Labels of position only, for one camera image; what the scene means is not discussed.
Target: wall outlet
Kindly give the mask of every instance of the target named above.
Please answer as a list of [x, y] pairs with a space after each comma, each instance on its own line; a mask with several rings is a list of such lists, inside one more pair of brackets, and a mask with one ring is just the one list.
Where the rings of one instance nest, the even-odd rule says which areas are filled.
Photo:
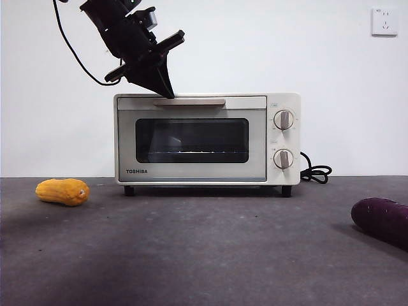
[[396, 36], [398, 35], [398, 15], [396, 9], [372, 9], [372, 35]]

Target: white knob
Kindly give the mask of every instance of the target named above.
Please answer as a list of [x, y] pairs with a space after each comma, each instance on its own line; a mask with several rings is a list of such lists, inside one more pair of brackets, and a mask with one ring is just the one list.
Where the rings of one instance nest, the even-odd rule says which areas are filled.
[[289, 110], [281, 110], [276, 113], [273, 121], [278, 129], [290, 129], [293, 125], [293, 114]]
[[273, 157], [276, 167], [280, 169], [286, 169], [293, 164], [293, 154], [289, 150], [279, 150]]

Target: glass window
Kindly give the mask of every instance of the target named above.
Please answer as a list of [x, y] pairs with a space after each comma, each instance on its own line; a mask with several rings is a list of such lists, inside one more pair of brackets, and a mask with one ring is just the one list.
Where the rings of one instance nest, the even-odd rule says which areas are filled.
[[247, 119], [139, 119], [139, 163], [246, 163]]

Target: power cord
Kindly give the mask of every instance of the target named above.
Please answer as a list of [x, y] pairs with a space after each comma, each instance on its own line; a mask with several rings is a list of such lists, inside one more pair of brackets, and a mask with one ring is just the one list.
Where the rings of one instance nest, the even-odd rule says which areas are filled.
[[[312, 166], [310, 158], [303, 152], [300, 152], [300, 154], [307, 160], [307, 164], [309, 166], [306, 170], [300, 172], [300, 178], [306, 182], [314, 180], [319, 184], [327, 184], [329, 181], [329, 175], [333, 170], [329, 166]], [[324, 180], [320, 180], [317, 177], [324, 177]]]
[[69, 43], [67, 37], [65, 36], [64, 30], [62, 29], [62, 25], [61, 25], [61, 20], [59, 18], [59, 12], [58, 12], [58, 6], [57, 6], [57, 1], [53, 0], [54, 2], [54, 10], [55, 10], [55, 16], [57, 17], [57, 23], [58, 23], [58, 28], [62, 34], [62, 37], [64, 38], [64, 41], [66, 42], [68, 48], [71, 50], [72, 54], [74, 55], [76, 61], [79, 63], [79, 65], [81, 66], [81, 68], [87, 73], [87, 75], [90, 76], [91, 79], [93, 79], [96, 83], [98, 83], [99, 85], [102, 86], [114, 86], [120, 83], [120, 81], [122, 80], [121, 78], [119, 80], [117, 80], [114, 83], [102, 83], [100, 82], [96, 77], [94, 77], [88, 70], [87, 68], [85, 68], [85, 66], [82, 64], [81, 60], [79, 59], [79, 57], [77, 56], [77, 54], [75, 53], [73, 47], [71, 46], [71, 44]]

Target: white toaster oven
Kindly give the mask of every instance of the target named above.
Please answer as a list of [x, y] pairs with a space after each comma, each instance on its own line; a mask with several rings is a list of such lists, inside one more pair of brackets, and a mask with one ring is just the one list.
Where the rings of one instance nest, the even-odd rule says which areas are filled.
[[115, 178], [135, 186], [282, 186], [300, 182], [295, 93], [114, 98]]

